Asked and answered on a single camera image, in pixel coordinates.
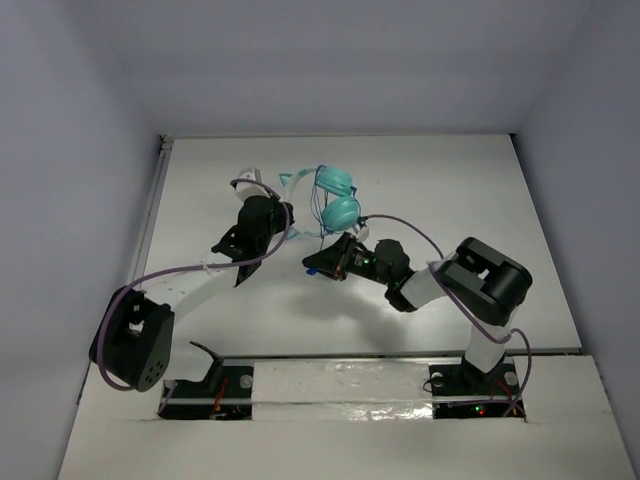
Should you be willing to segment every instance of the screw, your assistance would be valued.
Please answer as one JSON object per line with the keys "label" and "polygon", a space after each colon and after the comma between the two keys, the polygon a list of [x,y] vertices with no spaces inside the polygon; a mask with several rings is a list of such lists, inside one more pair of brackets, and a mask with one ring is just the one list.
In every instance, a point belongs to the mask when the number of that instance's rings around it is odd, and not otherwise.
{"label": "screw", "polygon": [[253,386],[253,377],[251,375],[243,375],[240,377],[241,388],[251,388]]}

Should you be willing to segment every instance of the headphone ear cup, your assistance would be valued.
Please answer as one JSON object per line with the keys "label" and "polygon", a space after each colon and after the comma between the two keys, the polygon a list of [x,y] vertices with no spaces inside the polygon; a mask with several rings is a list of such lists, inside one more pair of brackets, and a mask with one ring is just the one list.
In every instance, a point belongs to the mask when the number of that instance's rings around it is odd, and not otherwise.
{"label": "headphone ear cup", "polygon": [[316,175],[316,186],[338,197],[351,195],[353,178],[344,170],[335,167],[321,167]]}
{"label": "headphone ear cup", "polygon": [[329,232],[347,230],[358,223],[360,204],[353,197],[337,198],[322,211],[321,218]]}

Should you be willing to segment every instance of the headphone headband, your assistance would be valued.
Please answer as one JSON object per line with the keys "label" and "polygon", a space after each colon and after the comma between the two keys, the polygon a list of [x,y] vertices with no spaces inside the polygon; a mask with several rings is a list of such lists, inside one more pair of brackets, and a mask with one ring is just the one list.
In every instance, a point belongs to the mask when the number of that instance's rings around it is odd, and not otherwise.
{"label": "headphone headband", "polygon": [[[351,175],[339,168],[319,165],[317,167],[303,168],[295,174],[280,174],[280,183],[285,187],[283,200],[287,203],[292,203],[293,191],[296,186],[302,178],[312,173],[316,174],[314,180],[315,187],[340,197],[338,200],[334,200],[334,202],[324,210],[322,218],[326,222],[326,227],[321,224],[323,228],[326,228],[329,232],[342,231],[348,229],[352,224],[355,224],[360,212],[360,205],[358,201],[353,198],[356,188],[352,185]],[[295,232],[293,236],[296,234],[310,237],[321,236],[316,232],[310,232],[308,230],[301,231],[297,228],[296,224],[290,228]]]}

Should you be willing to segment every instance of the black bracket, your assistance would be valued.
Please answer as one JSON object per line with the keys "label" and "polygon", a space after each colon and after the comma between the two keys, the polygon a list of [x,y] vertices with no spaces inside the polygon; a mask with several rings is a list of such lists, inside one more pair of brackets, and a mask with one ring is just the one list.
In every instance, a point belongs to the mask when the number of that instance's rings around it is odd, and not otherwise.
{"label": "black bracket", "polygon": [[[109,306],[121,290],[113,294]],[[107,328],[104,342],[107,371],[139,392],[153,387],[169,365],[173,321],[169,305],[158,305],[141,291],[128,292]],[[89,350],[92,362],[97,361],[99,332],[100,328]]]}

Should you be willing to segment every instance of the white panel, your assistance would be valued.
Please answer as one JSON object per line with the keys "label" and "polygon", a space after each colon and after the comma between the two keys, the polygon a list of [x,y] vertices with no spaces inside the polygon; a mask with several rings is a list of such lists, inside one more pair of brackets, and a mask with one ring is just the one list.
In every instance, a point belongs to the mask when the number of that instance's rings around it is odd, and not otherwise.
{"label": "white panel", "polygon": [[91,2],[163,133],[513,132],[589,0]]}
{"label": "white panel", "polygon": [[151,397],[109,391],[95,378],[61,480],[173,480],[221,472],[238,479],[634,479],[589,357],[536,358],[524,396],[529,423],[124,420],[136,418],[130,416],[134,404]]}
{"label": "white panel", "polygon": [[[520,167],[504,136],[272,138],[176,141],[160,201],[147,272],[187,264],[236,221],[240,202],[228,186],[247,166],[277,187],[280,172],[323,162],[350,171],[363,213],[397,214],[451,251],[476,236],[525,265],[534,285],[514,326],[534,349],[577,349],[571,315]],[[301,227],[311,180],[294,198]],[[399,240],[414,268],[435,252],[413,231],[371,220],[367,244]],[[305,275],[301,260],[319,239],[287,243],[240,288],[225,291],[176,328],[174,343],[198,340],[225,355],[462,351],[469,322],[447,298],[401,314],[384,287],[349,277],[332,282]],[[518,340],[511,349],[522,349]]]}

